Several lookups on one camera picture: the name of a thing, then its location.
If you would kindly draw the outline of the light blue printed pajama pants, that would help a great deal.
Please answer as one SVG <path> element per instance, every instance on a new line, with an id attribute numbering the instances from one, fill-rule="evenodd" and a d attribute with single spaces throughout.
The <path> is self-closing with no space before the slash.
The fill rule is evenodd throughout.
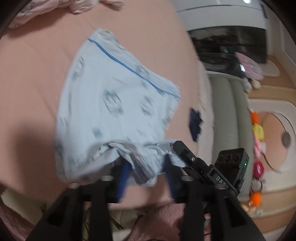
<path id="1" fill-rule="evenodd" d="M 94 182 L 123 158 L 133 183 L 154 186 L 165 155 L 184 166 L 165 139 L 180 99 L 177 85 L 143 66 L 111 31 L 96 30 L 76 54 L 61 93 L 58 177 Z"/>

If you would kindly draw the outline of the beige checkered bed cover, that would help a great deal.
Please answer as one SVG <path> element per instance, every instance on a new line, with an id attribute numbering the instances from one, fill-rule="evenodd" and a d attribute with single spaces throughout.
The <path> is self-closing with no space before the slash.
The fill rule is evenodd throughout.
<path id="1" fill-rule="evenodd" d="M 200 113 L 203 123 L 199 144 L 210 146 L 214 140 L 214 111 L 212 101 L 212 87 L 207 71 L 201 61 L 198 62 L 198 80 L 200 90 Z"/>

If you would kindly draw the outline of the dark navy garment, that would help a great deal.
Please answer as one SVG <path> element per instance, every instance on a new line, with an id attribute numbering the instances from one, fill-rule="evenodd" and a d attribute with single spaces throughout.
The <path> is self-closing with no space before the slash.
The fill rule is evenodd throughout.
<path id="1" fill-rule="evenodd" d="M 201 133 L 201 125 L 203 120 L 201 119 L 201 114 L 195 109 L 190 110 L 190 119 L 189 119 L 189 129 L 194 142 L 198 142 L 199 135 Z"/>

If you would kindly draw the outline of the yellow plush toy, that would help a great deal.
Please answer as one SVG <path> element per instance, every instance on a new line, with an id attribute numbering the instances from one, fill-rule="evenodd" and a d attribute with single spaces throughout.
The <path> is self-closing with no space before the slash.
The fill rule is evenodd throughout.
<path id="1" fill-rule="evenodd" d="M 256 135 L 257 139 L 260 141 L 264 140 L 264 130 L 263 127 L 257 123 L 252 125 L 252 131 Z"/>

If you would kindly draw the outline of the orange plush toy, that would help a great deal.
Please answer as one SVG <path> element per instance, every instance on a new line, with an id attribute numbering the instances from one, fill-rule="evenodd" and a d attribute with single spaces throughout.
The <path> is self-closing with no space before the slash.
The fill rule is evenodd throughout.
<path id="1" fill-rule="evenodd" d="M 250 117 L 253 125 L 258 124 L 258 113 L 251 111 Z"/>

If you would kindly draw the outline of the pink fuzzy sleeve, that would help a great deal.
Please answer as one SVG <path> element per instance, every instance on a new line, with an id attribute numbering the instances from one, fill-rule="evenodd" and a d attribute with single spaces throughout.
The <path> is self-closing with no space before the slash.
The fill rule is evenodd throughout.
<path id="1" fill-rule="evenodd" d="M 126 240 L 180 240 L 184 209 L 173 202 L 137 209 L 138 219 Z"/>

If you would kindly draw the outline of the white wardrobe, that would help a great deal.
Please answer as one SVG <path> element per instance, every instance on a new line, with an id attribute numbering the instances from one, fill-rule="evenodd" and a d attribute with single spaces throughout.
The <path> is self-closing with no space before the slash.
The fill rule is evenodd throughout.
<path id="1" fill-rule="evenodd" d="M 188 31 L 228 26 L 267 29 L 260 1 L 175 0 L 171 3 Z"/>

